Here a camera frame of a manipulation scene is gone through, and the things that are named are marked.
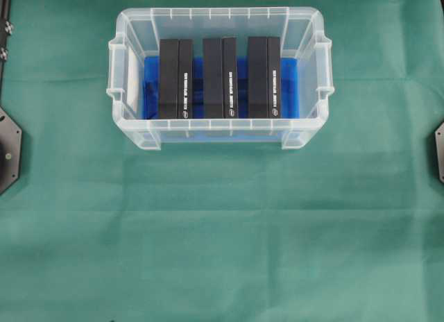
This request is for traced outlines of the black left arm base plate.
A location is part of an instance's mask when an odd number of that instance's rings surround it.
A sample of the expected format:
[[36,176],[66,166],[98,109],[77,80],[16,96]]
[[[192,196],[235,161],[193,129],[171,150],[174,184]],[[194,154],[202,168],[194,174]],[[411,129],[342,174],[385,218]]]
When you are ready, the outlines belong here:
[[1,184],[0,193],[4,193],[18,178],[20,172],[22,130],[3,110],[1,112]]

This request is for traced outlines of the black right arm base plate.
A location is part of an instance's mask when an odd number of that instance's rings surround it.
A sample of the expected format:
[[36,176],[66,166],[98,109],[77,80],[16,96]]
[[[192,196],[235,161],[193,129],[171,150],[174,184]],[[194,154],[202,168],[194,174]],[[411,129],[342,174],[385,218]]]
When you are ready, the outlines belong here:
[[444,122],[435,130],[435,145],[439,180],[444,183]]

